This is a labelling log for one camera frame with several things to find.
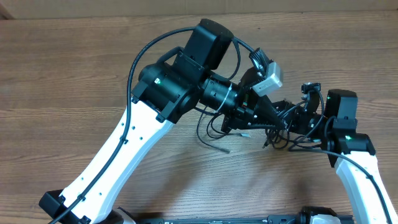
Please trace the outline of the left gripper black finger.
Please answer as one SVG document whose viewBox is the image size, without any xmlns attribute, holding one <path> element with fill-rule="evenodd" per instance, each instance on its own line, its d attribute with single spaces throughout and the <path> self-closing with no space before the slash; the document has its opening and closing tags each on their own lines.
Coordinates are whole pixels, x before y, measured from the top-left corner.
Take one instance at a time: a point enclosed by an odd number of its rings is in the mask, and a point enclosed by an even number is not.
<svg viewBox="0 0 398 224">
<path fill-rule="evenodd" d="M 257 48 L 249 54 L 252 64 L 257 72 L 261 75 L 266 74 L 267 67 L 269 65 L 269 58 L 261 48 Z"/>
<path fill-rule="evenodd" d="M 269 100 L 260 99 L 254 107 L 253 119 L 248 125 L 249 129 L 285 129 L 282 121 Z"/>
</svg>

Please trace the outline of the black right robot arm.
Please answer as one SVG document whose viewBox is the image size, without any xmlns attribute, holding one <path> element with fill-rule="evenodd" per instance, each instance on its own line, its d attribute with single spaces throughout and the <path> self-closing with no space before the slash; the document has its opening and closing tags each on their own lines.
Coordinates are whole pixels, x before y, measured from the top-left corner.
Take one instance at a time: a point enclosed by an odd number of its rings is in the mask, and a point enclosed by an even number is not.
<svg viewBox="0 0 398 224">
<path fill-rule="evenodd" d="M 367 134 L 356 128 L 357 94 L 332 89 L 327 97 L 315 90 L 297 104 L 277 101 L 273 105 L 287 124 L 285 138 L 290 152 L 326 154 L 343 183 L 357 223 L 397 223 L 397 213 L 382 182 L 376 149 Z"/>
</svg>

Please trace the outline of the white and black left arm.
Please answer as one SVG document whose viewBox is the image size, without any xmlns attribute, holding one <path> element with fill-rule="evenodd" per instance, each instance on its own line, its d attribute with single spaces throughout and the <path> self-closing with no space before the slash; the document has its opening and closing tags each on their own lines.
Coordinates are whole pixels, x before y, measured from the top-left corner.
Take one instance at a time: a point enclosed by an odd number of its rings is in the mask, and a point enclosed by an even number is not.
<svg viewBox="0 0 398 224">
<path fill-rule="evenodd" d="M 100 223 L 149 150 L 197 104 L 226 118 L 231 129 L 283 129 L 269 94 L 282 86 L 279 65 L 261 49 L 249 48 L 252 67 L 239 83 L 216 73 L 228 47 L 245 43 L 221 24 L 202 19 L 187 27 L 190 38 L 156 63 L 138 82 L 127 83 L 127 105 L 118 125 L 85 170 L 62 190 L 46 192 L 40 207 L 52 223 Z"/>
</svg>

